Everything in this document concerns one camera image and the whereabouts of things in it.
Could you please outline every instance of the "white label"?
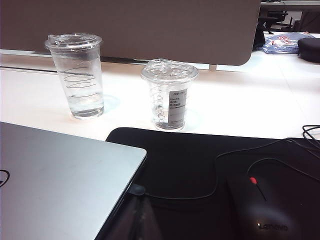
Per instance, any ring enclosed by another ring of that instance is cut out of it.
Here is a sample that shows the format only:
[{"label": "white label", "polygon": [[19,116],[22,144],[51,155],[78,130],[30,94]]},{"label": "white label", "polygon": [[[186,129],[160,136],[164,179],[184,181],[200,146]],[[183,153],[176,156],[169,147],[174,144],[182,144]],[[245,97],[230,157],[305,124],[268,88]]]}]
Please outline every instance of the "white label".
[{"label": "white label", "polygon": [[169,125],[181,125],[185,117],[187,89],[171,91],[169,94]]}]

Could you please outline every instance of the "short plastic cup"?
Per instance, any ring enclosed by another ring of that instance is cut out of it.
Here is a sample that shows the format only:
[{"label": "short plastic cup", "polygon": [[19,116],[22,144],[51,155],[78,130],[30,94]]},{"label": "short plastic cup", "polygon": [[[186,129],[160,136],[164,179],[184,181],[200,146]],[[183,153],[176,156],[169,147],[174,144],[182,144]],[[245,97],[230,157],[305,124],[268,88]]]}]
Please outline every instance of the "short plastic cup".
[{"label": "short plastic cup", "polygon": [[186,63],[154,59],[141,77],[149,82],[153,122],[157,129],[179,131],[185,125],[188,88],[198,70]]},{"label": "short plastic cup", "polygon": [[72,115],[90,119],[104,112],[99,36],[88,33],[49,35],[50,50]]}]

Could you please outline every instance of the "clear plastic cup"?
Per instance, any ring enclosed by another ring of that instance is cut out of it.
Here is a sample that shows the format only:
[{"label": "clear plastic cup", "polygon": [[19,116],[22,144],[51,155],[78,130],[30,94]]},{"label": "clear plastic cup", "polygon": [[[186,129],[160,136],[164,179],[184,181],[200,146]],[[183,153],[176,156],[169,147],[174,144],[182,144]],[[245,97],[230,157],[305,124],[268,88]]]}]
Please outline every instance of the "clear plastic cup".
[{"label": "clear plastic cup", "polygon": [[198,74],[194,66],[166,59],[151,60],[144,67],[141,77],[149,82],[157,129],[179,131],[184,127],[188,88]]},{"label": "clear plastic cup", "polygon": [[50,50],[72,115],[77,119],[104,112],[99,36],[88,33],[49,35]]}]

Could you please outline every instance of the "black mouse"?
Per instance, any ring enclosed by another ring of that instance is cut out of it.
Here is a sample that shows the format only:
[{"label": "black mouse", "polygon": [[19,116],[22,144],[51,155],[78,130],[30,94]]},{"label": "black mouse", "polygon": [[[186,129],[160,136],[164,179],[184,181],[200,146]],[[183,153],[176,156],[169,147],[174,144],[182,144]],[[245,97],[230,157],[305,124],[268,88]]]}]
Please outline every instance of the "black mouse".
[{"label": "black mouse", "polygon": [[262,178],[239,175],[227,184],[244,240],[301,240],[302,233],[294,211]]}]

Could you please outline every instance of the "plastic lid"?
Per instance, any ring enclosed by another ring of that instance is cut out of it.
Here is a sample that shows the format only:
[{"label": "plastic lid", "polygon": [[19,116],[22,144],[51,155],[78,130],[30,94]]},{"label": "plastic lid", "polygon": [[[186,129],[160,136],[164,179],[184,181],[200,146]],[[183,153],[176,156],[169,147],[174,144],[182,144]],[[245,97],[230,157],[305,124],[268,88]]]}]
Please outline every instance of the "plastic lid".
[{"label": "plastic lid", "polygon": [[48,35],[45,46],[49,50],[76,51],[92,49],[101,44],[99,36],[89,33],[71,33],[63,35]]},{"label": "plastic lid", "polygon": [[141,72],[143,79],[154,82],[188,82],[198,76],[199,72],[194,66],[167,59],[154,59],[147,63]]}]

